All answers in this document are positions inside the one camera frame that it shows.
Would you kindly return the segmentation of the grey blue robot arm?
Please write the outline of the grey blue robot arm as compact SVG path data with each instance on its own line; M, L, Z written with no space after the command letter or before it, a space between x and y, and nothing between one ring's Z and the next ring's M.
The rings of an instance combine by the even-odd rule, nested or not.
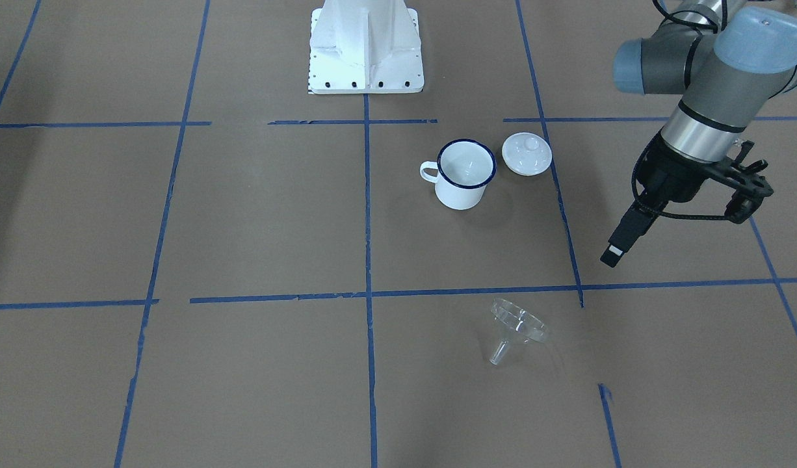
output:
M742 134L770 98L797 88L797 18L744 1L684 1L649 38L624 42L625 93L673 94L672 115L631 172L633 204L601 261L614 267L656 219L741 224L773 189L764 160L744 165Z

